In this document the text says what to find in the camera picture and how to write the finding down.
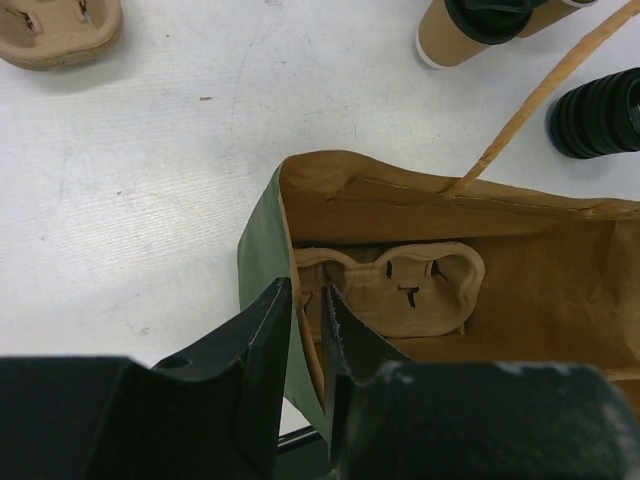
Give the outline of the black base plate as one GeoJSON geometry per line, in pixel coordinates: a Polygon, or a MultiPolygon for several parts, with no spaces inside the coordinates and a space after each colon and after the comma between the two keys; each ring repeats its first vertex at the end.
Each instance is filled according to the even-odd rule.
{"type": "Polygon", "coordinates": [[[323,437],[315,428],[306,426],[280,436],[278,439],[277,452],[279,456],[282,456],[311,444],[322,443],[323,441],[323,437]]]}

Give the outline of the brown paper bag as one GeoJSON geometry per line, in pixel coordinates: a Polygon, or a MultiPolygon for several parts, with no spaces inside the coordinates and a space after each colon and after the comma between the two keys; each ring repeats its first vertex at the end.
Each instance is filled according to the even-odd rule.
{"type": "Polygon", "coordinates": [[[462,177],[345,150],[291,156],[237,250],[239,301],[293,289],[286,398],[330,434],[321,292],[425,362],[582,363],[639,402],[639,206],[486,182],[482,172],[550,94],[639,12],[630,1],[582,38],[462,177]]]}

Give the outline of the stack of pulp cup carriers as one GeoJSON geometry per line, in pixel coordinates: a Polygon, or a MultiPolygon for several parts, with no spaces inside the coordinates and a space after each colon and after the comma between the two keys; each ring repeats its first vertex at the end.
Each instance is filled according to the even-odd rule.
{"type": "Polygon", "coordinates": [[[93,60],[117,43],[123,22],[119,0],[3,1],[1,59],[34,71],[93,60]]]}

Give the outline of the stack of black cup lids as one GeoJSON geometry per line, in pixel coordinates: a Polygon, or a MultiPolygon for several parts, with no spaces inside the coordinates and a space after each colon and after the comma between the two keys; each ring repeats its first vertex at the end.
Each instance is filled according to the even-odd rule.
{"type": "Polygon", "coordinates": [[[639,69],[574,88],[550,107],[547,132],[556,150],[574,159],[639,150],[639,69]]]}

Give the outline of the brown paper coffee cup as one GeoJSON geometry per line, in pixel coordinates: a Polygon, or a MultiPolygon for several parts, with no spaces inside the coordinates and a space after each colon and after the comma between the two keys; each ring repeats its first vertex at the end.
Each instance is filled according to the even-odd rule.
{"type": "Polygon", "coordinates": [[[415,46],[420,58],[435,69],[459,66],[489,48],[458,28],[444,0],[430,3],[416,31],[415,46]]]}

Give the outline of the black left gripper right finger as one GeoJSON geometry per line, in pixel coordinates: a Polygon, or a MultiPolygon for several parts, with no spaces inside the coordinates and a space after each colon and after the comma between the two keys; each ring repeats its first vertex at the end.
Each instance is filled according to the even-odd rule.
{"type": "Polygon", "coordinates": [[[571,363],[418,363],[322,291],[329,459],[339,479],[635,479],[622,392],[571,363]]]}

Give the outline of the stack of brown paper cups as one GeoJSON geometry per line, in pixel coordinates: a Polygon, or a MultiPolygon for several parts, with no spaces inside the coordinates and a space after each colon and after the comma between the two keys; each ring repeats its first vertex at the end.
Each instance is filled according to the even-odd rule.
{"type": "Polygon", "coordinates": [[[596,4],[597,0],[549,0],[536,7],[524,29],[517,34],[518,38],[529,38],[562,19],[596,4]]]}

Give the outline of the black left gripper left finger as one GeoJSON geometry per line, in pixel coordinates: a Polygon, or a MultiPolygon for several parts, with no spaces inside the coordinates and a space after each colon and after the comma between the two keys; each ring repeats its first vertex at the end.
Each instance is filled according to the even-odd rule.
{"type": "Polygon", "coordinates": [[[5,357],[5,479],[269,479],[292,313],[274,280],[206,336],[145,367],[127,357],[5,357]]]}

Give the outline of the pulp cup carrier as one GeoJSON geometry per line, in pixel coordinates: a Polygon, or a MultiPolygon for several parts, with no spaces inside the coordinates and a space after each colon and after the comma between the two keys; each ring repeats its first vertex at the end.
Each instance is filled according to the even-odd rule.
{"type": "Polygon", "coordinates": [[[363,323],[392,339],[462,334],[485,276],[481,256],[460,242],[350,252],[294,251],[304,319],[321,340],[321,290],[333,284],[363,323]]]}

